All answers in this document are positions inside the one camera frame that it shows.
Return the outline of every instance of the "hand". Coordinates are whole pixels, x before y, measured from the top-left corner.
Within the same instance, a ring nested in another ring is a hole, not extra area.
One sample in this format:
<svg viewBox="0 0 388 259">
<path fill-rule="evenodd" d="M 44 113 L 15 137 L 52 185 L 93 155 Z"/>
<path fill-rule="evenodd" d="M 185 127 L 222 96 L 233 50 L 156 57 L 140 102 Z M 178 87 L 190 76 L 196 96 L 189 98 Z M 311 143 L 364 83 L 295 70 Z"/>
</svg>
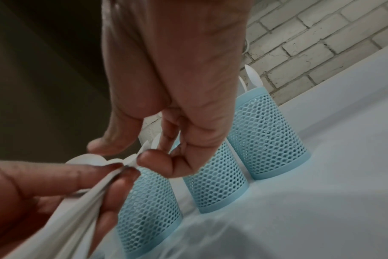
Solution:
<svg viewBox="0 0 388 259">
<path fill-rule="evenodd" d="M 92 188 L 121 166 L 0 161 L 0 258 L 43 227 L 64 195 Z M 129 168 L 107 190 L 91 251 L 117 224 L 117 214 L 139 175 L 139 171 Z"/>
<path fill-rule="evenodd" d="M 104 0 L 102 49 L 112 114 L 88 150 L 121 152 L 145 117 L 162 111 L 159 150 L 137 163 L 165 177 L 191 175 L 232 125 L 252 0 Z M 168 152 L 181 130 L 180 146 Z"/>
</svg>

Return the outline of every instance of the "white surface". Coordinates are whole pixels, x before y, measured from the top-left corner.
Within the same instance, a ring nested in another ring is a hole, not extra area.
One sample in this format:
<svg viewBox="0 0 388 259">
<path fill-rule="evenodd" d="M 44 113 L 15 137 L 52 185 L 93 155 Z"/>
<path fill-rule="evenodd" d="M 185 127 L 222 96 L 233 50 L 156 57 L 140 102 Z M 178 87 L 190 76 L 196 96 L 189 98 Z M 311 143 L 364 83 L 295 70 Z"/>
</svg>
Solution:
<svg viewBox="0 0 388 259">
<path fill-rule="evenodd" d="M 311 159 L 205 215 L 174 180 L 185 219 L 142 258 L 388 258 L 388 48 L 281 110 Z"/>
</svg>

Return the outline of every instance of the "blue mesh cylinder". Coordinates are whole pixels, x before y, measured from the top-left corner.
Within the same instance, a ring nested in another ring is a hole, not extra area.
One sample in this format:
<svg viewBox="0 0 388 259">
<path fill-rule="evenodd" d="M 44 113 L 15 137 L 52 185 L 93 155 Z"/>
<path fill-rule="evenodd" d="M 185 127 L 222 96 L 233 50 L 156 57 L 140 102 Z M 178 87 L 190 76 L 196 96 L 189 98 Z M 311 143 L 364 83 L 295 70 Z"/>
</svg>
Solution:
<svg viewBox="0 0 388 259">
<path fill-rule="evenodd" d="M 182 214 L 168 179 L 139 167 L 116 226 L 127 259 L 155 248 L 181 223 Z"/>
<path fill-rule="evenodd" d="M 248 189 L 248 182 L 226 142 L 196 174 L 183 180 L 201 213 L 227 206 Z"/>
<path fill-rule="evenodd" d="M 228 141 L 256 180 L 283 174 L 310 157 L 263 87 L 237 98 Z"/>
</svg>

